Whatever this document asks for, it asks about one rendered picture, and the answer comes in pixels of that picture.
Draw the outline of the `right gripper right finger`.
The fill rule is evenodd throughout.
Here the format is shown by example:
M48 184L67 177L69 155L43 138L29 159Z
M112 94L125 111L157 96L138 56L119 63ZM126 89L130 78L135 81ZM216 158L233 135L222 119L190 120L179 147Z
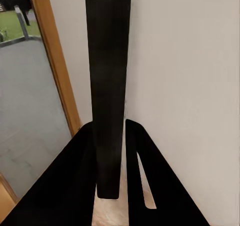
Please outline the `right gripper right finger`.
M210 226L144 127L125 120L129 226ZM145 206L139 154L156 209Z

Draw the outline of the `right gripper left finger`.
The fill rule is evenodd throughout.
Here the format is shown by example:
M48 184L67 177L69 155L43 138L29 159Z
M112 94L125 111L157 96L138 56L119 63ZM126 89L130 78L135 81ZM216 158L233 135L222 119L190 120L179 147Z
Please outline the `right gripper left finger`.
M96 187L91 121L78 130L0 226L92 226Z

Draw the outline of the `poster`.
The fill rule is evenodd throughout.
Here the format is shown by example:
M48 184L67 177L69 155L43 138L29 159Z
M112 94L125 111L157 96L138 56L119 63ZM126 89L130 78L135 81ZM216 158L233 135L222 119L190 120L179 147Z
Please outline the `poster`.
M131 0L85 0L97 196L119 199Z

